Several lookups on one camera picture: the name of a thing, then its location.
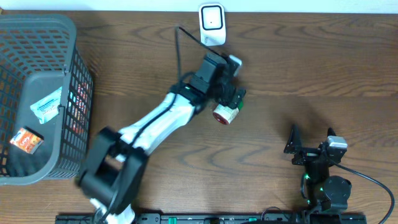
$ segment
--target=plastic basket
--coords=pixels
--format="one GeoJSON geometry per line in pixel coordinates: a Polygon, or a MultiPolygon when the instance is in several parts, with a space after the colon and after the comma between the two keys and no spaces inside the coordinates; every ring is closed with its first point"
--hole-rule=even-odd
{"type": "Polygon", "coordinates": [[[93,80],[75,42],[76,27],[65,16],[0,16],[0,185],[77,175],[88,147],[93,80]],[[24,93],[24,86],[41,76],[62,76],[62,95],[59,114],[49,124],[53,136],[44,136],[46,146],[31,155],[14,149],[9,140],[23,125],[19,118],[33,113],[21,108],[24,98],[35,96],[24,93]]]}

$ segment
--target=white wall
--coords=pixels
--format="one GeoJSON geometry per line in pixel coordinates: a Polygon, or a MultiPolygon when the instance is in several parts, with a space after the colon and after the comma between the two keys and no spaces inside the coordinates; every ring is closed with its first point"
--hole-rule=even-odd
{"type": "Polygon", "coordinates": [[[227,12],[344,12],[398,14],[398,0],[1,0],[3,9],[197,11],[221,3],[227,12]]]}

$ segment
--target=orange box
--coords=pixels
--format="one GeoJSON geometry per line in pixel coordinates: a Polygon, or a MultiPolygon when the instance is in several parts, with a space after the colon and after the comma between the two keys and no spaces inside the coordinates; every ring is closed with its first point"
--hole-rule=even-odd
{"type": "Polygon", "coordinates": [[[37,137],[32,132],[21,128],[18,133],[10,140],[10,143],[29,154],[33,154],[43,143],[43,139],[37,137]]]}

